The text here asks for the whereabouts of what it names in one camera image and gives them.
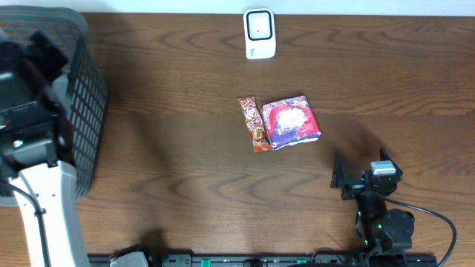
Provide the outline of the pink purple pad package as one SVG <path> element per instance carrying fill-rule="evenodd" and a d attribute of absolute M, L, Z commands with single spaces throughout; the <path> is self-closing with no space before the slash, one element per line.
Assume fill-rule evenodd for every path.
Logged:
<path fill-rule="evenodd" d="M 305 96 L 296 96 L 262 107 L 265 129 L 274 150 L 315 142 L 321 131 Z"/>

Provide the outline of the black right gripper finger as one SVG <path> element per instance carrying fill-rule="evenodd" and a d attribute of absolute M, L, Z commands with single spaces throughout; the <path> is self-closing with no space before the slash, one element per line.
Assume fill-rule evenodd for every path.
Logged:
<path fill-rule="evenodd" d="M 379 155 L 381 161 L 390 161 L 393 164 L 393 167 L 396 169 L 397 174 L 403 174 L 402 169 L 391 159 L 384 148 L 379 149 Z"/>
<path fill-rule="evenodd" d="M 345 185 L 345 182 L 346 182 L 346 174 L 344 173 L 343 161 L 341 157 L 338 154 L 336 154 L 330 187 L 342 188 Z"/>

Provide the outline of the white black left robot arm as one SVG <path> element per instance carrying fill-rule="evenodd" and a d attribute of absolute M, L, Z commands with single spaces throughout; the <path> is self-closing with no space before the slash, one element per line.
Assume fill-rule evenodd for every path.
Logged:
<path fill-rule="evenodd" d="M 32 266 L 89 266 L 76 208 L 73 132 L 53 82 L 66 56 L 36 31 L 1 42 L 1 186 L 20 209 Z"/>

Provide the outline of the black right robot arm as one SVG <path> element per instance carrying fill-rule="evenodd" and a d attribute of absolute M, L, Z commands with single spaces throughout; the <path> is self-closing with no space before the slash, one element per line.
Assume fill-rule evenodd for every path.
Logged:
<path fill-rule="evenodd" d="M 380 253 L 406 251 L 413 246 L 415 218 L 408 211 L 387 208 L 385 200 L 397 189 L 403 171 L 385 149 L 379 154 L 380 160 L 371 162 L 358 179 L 345 174 L 343 159 L 337 155 L 330 187 L 340 189 L 343 200 L 356 201 L 359 235 L 369 247 Z"/>

